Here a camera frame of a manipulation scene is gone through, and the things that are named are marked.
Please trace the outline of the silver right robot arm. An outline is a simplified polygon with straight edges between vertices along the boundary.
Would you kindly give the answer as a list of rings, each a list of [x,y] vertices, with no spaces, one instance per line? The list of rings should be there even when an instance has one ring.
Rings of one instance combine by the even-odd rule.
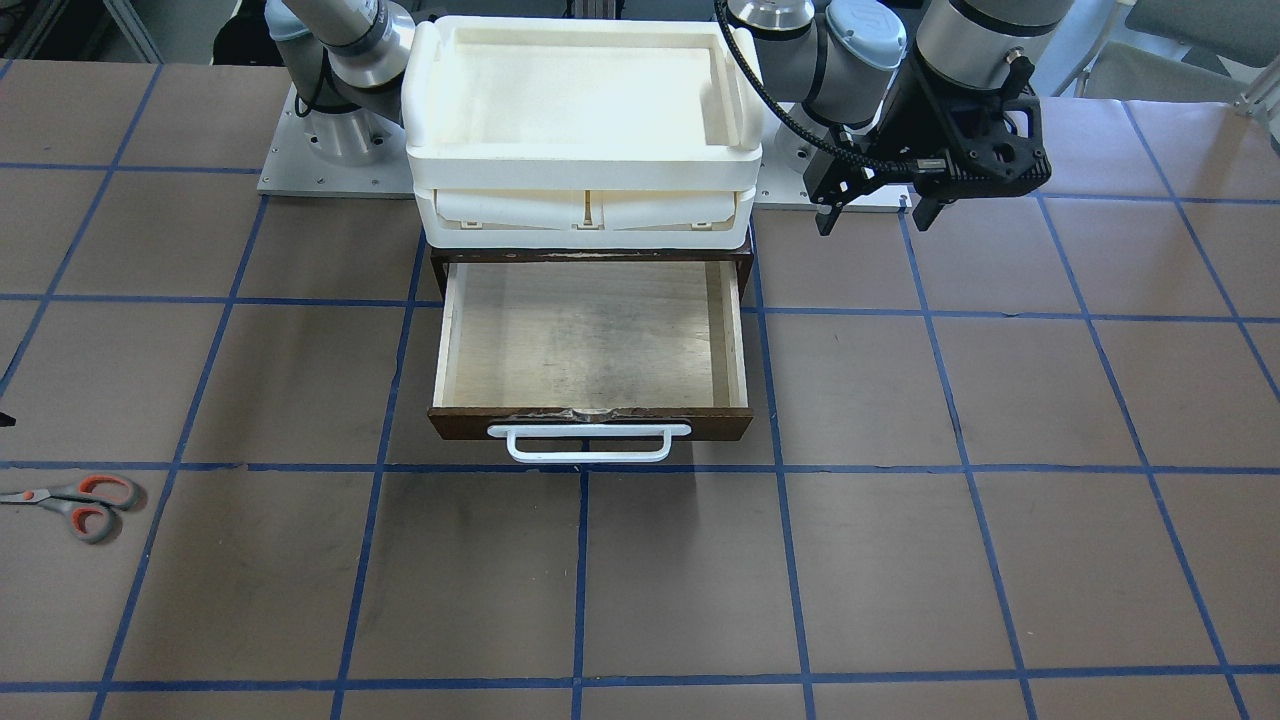
[[[394,1],[268,1],[265,20],[312,155],[346,167],[383,159],[402,124],[410,12]]]

